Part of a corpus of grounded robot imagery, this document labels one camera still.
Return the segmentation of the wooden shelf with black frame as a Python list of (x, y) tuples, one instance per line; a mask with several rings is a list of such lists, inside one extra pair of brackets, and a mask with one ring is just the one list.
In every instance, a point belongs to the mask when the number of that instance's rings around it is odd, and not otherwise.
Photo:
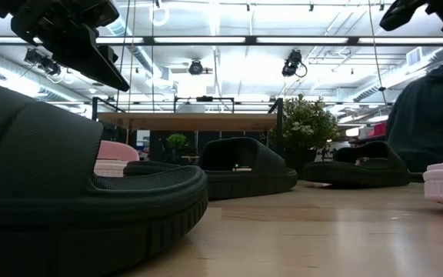
[(275, 127), (277, 154), (284, 153), (282, 141), (283, 99), (266, 114), (232, 113), (132, 113), (99, 97), (92, 99), (92, 120), (109, 122), (128, 131), (267, 132)]

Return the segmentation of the black overhead frame bar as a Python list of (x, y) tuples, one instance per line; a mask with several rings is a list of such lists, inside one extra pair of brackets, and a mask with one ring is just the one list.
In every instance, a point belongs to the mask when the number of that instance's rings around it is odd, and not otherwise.
[(145, 36), (115, 37), (105, 36), (96, 39), (99, 45), (290, 45), (290, 46), (443, 46), (443, 36)]

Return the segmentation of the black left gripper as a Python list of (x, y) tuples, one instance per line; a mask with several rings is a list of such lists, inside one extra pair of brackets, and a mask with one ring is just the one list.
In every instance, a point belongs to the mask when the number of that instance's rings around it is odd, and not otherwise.
[(57, 63), (125, 92), (130, 85), (115, 67), (118, 56), (95, 36), (118, 17), (112, 0), (24, 0), (12, 13), (11, 29), (20, 38), (40, 39)]

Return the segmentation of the black ceiling-hung device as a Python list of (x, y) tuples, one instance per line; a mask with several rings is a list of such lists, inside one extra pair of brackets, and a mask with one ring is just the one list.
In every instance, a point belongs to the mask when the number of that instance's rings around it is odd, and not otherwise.
[(35, 49), (27, 49), (24, 62), (29, 65), (29, 68), (37, 68), (49, 77), (57, 77), (62, 72), (61, 67), (57, 62), (53, 61), (48, 56), (40, 54)]

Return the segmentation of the person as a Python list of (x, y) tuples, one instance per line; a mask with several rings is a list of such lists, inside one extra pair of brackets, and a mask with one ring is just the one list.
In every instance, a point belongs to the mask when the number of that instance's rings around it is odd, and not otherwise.
[(443, 65), (409, 83), (396, 98), (386, 141), (410, 172), (443, 163)]

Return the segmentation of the large potted green plant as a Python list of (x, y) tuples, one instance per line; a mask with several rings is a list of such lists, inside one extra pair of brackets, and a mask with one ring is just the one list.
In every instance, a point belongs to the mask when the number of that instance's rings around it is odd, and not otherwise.
[(317, 151), (338, 135), (336, 118), (325, 110), (322, 98), (309, 101), (303, 95), (283, 101), (281, 130), (268, 131), (268, 144), (274, 150), (282, 147), (288, 168), (303, 179), (304, 165), (315, 160)]

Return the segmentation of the red storage box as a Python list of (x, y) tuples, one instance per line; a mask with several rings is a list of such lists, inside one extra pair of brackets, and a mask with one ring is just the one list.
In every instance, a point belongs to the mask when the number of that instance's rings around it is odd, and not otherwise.
[(371, 137), (381, 136), (386, 133), (386, 122), (378, 122), (374, 125), (366, 125), (359, 131), (359, 139), (368, 139)]

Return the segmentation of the small potted green plant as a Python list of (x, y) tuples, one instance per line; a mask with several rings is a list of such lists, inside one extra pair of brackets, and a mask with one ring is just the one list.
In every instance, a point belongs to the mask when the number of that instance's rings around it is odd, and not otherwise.
[(166, 142), (170, 160), (172, 162), (178, 161), (182, 156), (183, 149), (187, 146), (186, 136), (175, 133), (170, 135)]

